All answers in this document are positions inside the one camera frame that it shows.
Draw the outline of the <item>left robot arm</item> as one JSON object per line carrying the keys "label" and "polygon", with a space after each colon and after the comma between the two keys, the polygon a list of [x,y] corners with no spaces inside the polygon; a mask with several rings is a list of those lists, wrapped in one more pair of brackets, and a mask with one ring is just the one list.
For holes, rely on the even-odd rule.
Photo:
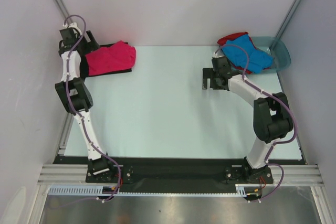
{"label": "left robot arm", "polygon": [[60,30],[62,40],[59,42],[59,55],[62,59],[62,77],[55,84],[56,92],[65,110],[73,116],[81,130],[88,152],[87,183],[111,182],[116,175],[113,162],[106,156],[93,129],[90,109],[93,99],[80,76],[80,65],[86,52],[98,48],[92,33],[88,42],[75,24]]}

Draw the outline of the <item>aluminium front rail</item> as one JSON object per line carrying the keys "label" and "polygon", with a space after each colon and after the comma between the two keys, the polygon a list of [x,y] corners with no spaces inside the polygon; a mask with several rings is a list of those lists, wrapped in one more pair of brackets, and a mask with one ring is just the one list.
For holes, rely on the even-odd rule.
{"label": "aluminium front rail", "polygon": [[110,196],[182,196],[182,197],[246,197],[265,194],[277,185],[282,187],[322,187],[324,185],[316,166],[285,165],[272,167],[255,182],[225,182],[210,178],[139,178],[130,168],[123,179],[107,183],[88,183],[85,165],[44,165],[37,184],[46,186],[51,195],[74,195],[108,198]]}

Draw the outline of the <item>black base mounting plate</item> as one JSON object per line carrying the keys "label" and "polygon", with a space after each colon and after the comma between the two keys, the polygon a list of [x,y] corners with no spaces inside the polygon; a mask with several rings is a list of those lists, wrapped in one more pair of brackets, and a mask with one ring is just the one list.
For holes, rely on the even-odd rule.
{"label": "black base mounting plate", "polygon": [[[121,180],[130,168],[134,169],[139,178],[210,178],[223,179],[225,182],[236,182],[239,179],[245,182],[255,182],[262,178],[270,168],[258,178],[247,181],[242,178],[243,159],[187,159],[187,158],[125,158],[116,159],[117,164],[115,178]],[[88,159],[80,156],[56,156],[55,165],[85,165],[87,175]]]}

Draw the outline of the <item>red t shirt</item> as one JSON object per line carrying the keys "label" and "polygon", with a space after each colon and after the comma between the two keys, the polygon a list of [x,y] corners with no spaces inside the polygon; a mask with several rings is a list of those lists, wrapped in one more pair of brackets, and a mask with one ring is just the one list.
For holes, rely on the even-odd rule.
{"label": "red t shirt", "polygon": [[222,51],[230,60],[232,65],[239,70],[243,70],[247,63],[246,53],[250,57],[255,48],[248,32],[234,33],[227,35],[217,41],[219,46],[223,46]]}

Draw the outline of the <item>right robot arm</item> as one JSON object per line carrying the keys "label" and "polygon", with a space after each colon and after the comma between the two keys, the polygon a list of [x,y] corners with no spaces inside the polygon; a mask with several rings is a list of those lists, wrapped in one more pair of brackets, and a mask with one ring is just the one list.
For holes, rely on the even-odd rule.
{"label": "right robot arm", "polygon": [[212,67],[203,68],[203,89],[232,92],[253,108],[253,129],[256,139],[244,158],[242,178],[254,183],[265,172],[269,156],[280,139],[294,128],[293,115],[284,93],[270,94],[233,70],[225,56],[213,57]]}

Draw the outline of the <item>teal plastic basin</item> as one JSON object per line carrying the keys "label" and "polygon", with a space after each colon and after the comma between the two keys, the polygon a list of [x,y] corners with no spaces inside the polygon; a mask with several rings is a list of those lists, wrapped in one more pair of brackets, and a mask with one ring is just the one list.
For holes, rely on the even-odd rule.
{"label": "teal plastic basin", "polygon": [[[271,72],[271,71],[277,72],[282,69],[286,69],[287,67],[290,66],[291,64],[290,54],[288,52],[286,45],[281,40],[275,37],[267,37],[267,36],[266,37],[251,37],[250,36],[250,38],[252,39],[254,45],[258,49],[266,52],[273,59],[273,63],[271,67],[268,69],[264,69],[261,73]],[[215,51],[215,53],[224,55],[224,53],[222,52],[222,48],[223,46],[219,46],[219,48]],[[248,63],[246,64],[246,67],[244,68],[244,70],[239,70],[239,69],[238,70],[245,71],[245,74],[252,74],[252,73],[246,73],[247,66],[248,66]]]}

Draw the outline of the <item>blue t shirt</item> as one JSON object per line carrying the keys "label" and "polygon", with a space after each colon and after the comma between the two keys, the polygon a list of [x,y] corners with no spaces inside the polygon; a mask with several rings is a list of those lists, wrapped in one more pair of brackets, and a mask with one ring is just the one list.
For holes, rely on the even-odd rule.
{"label": "blue t shirt", "polygon": [[248,63],[246,73],[261,73],[264,69],[270,68],[273,63],[271,56],[269,56],[266,52],[258,49],[255,45],[254,47],[255,48],[253,49],[250,57],[246,53]]}

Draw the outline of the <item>right aluminium corner post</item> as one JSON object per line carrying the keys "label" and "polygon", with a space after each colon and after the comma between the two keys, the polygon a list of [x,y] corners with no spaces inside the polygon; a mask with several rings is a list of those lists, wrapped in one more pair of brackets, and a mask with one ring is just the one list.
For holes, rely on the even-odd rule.
{"label": "right aluminium corner post", "polygon": [[276,35],[275,35],[275,38],[277,39],[281,39],[282,36],[284,35],[287,27],[289,26],[292,18],[294,17],[296,11],[298,10],[301,2],[303,0],[293,0],[292,4],[290,5],[290,8],[289,10],[287,11],[286,15],[285,15],[285,18],[284,20],[282,21]]}

